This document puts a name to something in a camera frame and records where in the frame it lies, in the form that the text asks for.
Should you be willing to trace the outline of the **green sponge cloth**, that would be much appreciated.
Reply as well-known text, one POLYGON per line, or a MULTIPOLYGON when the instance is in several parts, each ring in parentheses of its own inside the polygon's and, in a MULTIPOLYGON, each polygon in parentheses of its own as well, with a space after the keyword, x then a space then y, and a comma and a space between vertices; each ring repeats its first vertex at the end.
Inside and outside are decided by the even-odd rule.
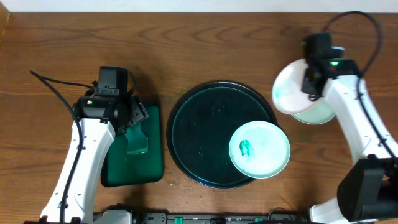
POLYGON ((148 151, 149 140, 142 132, 141 123, 130 126, 125 136, 127 138, 127 154, 145 154, 148 151))

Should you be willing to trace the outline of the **white plate top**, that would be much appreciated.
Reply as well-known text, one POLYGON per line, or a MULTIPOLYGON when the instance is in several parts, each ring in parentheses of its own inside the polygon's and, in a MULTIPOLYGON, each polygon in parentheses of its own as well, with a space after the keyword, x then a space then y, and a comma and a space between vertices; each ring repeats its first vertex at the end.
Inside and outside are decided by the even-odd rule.
POLYGON ((299 114, 318 106, 321 99, 310 100, 310 95, 301 91, 308 65, 305 59, 296 60, 282 69, 272 86, 272 102, 284 114, 299 114))

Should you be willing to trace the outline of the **white plate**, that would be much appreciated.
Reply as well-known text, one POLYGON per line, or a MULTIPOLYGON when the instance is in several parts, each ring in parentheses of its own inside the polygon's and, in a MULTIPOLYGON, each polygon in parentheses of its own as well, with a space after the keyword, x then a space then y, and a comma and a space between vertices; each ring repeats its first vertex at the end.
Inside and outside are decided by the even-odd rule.
POLYGON ((305 124, 319 125, 333 119, 335 117, 335 112, 327 102, 321 101, 308 111, 293 114, 292 116, 305 124))
POLYGON ((229 156, 240 173, 254 179, 267 179, 286 167, 290 143, 278 126, 266 121, 251 121, 233 133, 229 156))
POLYGON ((284 114, 299 114, 318 106, 321 99, 310 100, 310 95, 301 91, 308 65, 305 59, 296 60, 282 69, 272 86, 272 102, 284 114))

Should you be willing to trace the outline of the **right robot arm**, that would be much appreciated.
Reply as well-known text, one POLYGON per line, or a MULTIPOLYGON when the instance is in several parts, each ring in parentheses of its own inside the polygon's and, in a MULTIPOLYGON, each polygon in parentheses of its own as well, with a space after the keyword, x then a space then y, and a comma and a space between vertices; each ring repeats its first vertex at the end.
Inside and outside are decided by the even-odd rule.
POLYGON ((397 217, 397 142, 385 127, 353 60, 305 61, 302 91, 333 109, 353 167, 336 197, 310 208, 312 222, 371 222, 397 217))

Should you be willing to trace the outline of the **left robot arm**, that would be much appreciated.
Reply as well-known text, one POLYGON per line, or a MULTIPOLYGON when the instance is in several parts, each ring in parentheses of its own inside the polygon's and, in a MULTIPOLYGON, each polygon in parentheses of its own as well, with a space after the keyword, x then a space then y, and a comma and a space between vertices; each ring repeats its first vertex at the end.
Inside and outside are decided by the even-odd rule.
POLYGON ((38 223, 130 223, 132 212, 106 212, 95 220, 99 183, 105 187, 150 182, 148 113, 137 96, 82 96, 73 111, 72 139, 55 190, 38 223))

